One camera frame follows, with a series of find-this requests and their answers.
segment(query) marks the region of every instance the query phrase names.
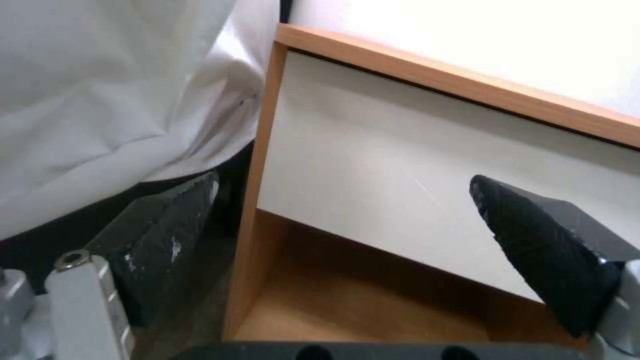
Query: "bolt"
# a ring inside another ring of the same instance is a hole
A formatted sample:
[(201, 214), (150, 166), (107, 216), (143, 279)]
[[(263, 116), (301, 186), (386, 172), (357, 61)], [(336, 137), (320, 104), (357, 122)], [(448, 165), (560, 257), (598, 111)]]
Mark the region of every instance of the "bolt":
[(56, 260), (54, 267), (58, 272), (81, 266), (91, 262), (91, 254), (84, 249), (70, 251)]

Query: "wooden floor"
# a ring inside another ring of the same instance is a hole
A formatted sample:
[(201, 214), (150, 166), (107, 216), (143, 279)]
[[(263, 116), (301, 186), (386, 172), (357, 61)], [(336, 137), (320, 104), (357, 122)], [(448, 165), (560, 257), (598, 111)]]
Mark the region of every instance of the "wooden floor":
[(542, 304), (295, 223), (233, 338), (585, 345)]

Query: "white fabric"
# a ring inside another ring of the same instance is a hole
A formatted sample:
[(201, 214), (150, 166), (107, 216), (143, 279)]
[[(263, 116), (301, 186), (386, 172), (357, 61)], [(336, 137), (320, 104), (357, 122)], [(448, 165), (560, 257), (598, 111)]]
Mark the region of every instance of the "white fabric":
[(277, 18), (277, 0), (2, 1), (0, 239), (244, 147)]

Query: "white panel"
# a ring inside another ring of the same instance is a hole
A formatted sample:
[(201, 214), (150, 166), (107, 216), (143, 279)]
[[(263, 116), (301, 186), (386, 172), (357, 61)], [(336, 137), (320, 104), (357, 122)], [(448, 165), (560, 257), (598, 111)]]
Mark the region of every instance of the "white panel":
[(477, 214), (474, 174), (640, 245), (640, 152), (289, 54), (259, 208), (536, 299)]
[(291, 22), (640, 117), (638, 0), (296, 0)]

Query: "white wall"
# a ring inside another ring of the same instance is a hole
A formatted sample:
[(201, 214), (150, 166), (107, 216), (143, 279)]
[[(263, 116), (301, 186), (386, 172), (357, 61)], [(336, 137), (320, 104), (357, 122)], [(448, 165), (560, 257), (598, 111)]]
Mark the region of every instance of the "white wall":
[(295, 0), (291, 22), (640, 117), (638, 0)]

